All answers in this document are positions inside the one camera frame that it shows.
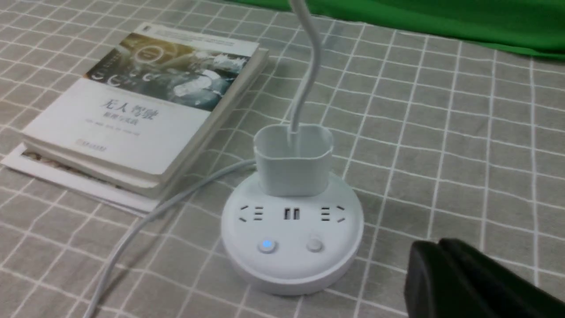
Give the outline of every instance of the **round white power strip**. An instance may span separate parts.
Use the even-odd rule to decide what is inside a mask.
[[[334,174],[320,195],[274,197],[255,173],[233,191],[221,217],[236,272],[275,295],[311,294],[337,281],[355,259],[363,227],[357,195]]]

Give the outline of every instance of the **power button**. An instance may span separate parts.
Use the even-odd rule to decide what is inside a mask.
[[[270,254],[277,249],[277,242],[272,239],[264,239],[257,245],[257,249],[261,253]]]
[[[312,253],[317,253],[321,251],[323,247],[324,245],[322,244],[322,242],[315,238],[309,239],[308,243],[306,243],[306,248]]]

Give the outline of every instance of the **grid tablecloth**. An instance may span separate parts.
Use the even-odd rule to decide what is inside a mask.
[[[270,64],[192,172],[252,157],[283,122],[309,59],[290,13],[192,0],[0,1],[0,158],[32,118],[128,32],[151,21],[258,41]],[[335,137],[333,171],[366,215],[353,266],[320,293],[250,289],[222,250],[236,173],[145,229],[99,318],[406,316],[414,240],[458,237],[565,299],[565,66],[362,23],[316,18],[323,68],[306,122]],[[136,218],[0,170],[0,317],[81,317],[110,251]]]

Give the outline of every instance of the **green backdrop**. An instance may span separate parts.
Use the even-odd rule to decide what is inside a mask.
[[[289,11],[287,0],[231,0]],[[307,0],[313,14],[565,59],[565,0]]]

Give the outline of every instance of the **book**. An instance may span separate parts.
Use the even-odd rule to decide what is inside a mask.
[[[139,217],[146,216],[166,199],[184,190],[186,180],[191,177],[179,175],[177,180],[170,183],[168,191],[156,198],[148,198],[43,157],[28,150],[23,143],[10,152],[1,163],[10,169],[68,188]]]
[[[267,56],[257,43],[142,23],[23,129],[22,147],[124,190],[162,197]]]

